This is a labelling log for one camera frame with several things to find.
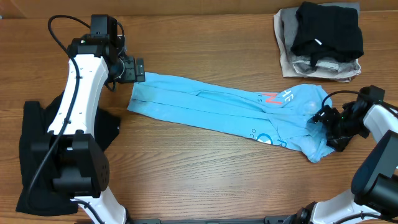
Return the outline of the light blue t-shirt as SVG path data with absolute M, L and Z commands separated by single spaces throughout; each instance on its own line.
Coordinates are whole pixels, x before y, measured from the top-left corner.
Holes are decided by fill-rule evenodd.
M 325 127 L 310 121 L 325 97 L 320 85 L 251 92 L 147 73 L 145 82 L 134 85 L 127 108 L 162 121 L 300 151 L 316 163 L 334 151 L 326 144 Z

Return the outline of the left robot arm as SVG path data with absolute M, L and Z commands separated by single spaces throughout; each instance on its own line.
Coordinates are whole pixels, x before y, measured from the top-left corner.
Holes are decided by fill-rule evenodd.
M 132 223 L 110 190 L 109 161 L 95 140 L 95 117 L 103 87 L 146 80 L 144 61 L 126 55 L 123 26 L 107 14 L 93 14 L 89 33 L 62 49 L 68 80 L 47 132 L 30 147 L 36 164 L 25 204 L 35 212 L 32 191 L 40 180 L 52 193 L 79 205 L 93 223 Z

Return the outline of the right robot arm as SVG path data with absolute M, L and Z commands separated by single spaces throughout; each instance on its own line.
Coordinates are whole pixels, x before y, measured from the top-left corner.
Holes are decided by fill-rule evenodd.
M 322 103 L 312 121 L 326 126 L 327 144 L 341 152 L 355 135 L 372 136 L 375 148 L 356 171 L 351 188 L 324 202 L 312 202 L 283 223 L 397 223 L 397 107 L 374 85 L 356 92 L 343 112 Z

